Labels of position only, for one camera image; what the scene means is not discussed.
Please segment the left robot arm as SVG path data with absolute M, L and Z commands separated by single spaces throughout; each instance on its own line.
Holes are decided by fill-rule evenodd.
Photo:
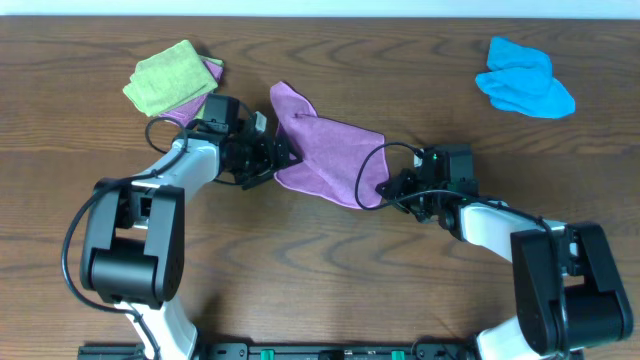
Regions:
M 80 280 L 98 309 L 125 315 L 143 341 L 142 359 L 190 359 L 198 330 L 177 295 L 185 264 L 186 206 L 224 172 L 244 190 L 301 163 L 283 131 L 267 133 L 260 112 L 209 94 L 204 115 L 178 122 L 161 158 L 139 174 L 102 179 L 79 214 L 86 217 Z

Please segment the purple microfiber cloth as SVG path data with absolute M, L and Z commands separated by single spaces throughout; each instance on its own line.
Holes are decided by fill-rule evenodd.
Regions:
M 389 179 L 385 137 L 377 132 L 320 117 L 313 105 L 285 82 L 270 89 L 279 120 L 303 161 L 277 171 L 283 187 L 318 196 L 340 206 L 374 207 L 382 197 L 375 188 Z

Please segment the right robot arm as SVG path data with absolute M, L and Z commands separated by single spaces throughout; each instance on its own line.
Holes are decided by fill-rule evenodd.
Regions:
M 476 359 L 579 359 L 628 339 L 634 317 L 603 228 L 534 216 L 483 196 L 467 145 L 415 149 L 377 186 L 385 205 L 430 220 L 512 266 L 516 314 L 473 341 Z

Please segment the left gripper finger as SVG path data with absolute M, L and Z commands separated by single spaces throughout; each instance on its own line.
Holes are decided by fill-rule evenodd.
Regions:
M 290 168 L 303 161 L 302 157 L 296 152 L 286 134 L 279 134 L 276 136 L 275 151 L 275 171 Z
M 255 188 L 269 180 L 271 180 L 277 169 L 274 167 L 269 168 L 255 168 L 249 169 L 243 172 L 244 180 L 241 182 L 241 188 L 243 190 L 249 190 Z

